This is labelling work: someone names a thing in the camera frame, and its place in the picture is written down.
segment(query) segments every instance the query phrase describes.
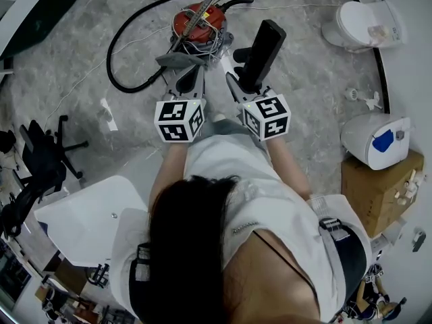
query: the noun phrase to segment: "vacuum hose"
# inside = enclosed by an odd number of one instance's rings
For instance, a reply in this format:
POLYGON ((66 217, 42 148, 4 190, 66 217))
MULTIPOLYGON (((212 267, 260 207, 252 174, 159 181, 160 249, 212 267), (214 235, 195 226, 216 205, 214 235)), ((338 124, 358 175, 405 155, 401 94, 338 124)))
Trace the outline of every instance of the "vacuum hose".
MULTIPOLYGON (((136 88, 128 88, 126 86, 121 85, 114 78, 113 70, 111 67, 111 58, 112 58, 115 44, 117 43, 118 39, 122 35, 123 31, 128 27, 128 25, 130 23, 132 23, 138 16, 142 15, 143 13, 147 12, 148 10, 150 10, 156 6, 167 3, 168 1, 172 1, 172 0, 158 0, 158 1, 155 1, 154 3, 151 3, 150 5, 143 7, 142 9, 138 10, 132 16, 130 16, 128 20, 126 20, 126 22, 120 27, 120 29, 117 31, 117 33, 113 37, 113 40, 111 41, 111 44, 108 47, 108 53, 107 53, 107 74, 108 74, 109 81, 118 90, 125 92, 127 94, 134 94, 138 91, 144 90, 145 88, 147 88, 148 86, 153 84, 156 81, 156 79, 166 70, 166 67, 161 67, 144 84, 141 84, 140 86, 137 86, 136 88)), ((224 3, 221 6, 221 10, 223 12, 225 12, 228 8, 230 8, 233 5, 237 5, 239 3, 252 3, 252 2, 254 2, 254 0, 232 0, 232 1, 228 1, 227 3, 224 3)))

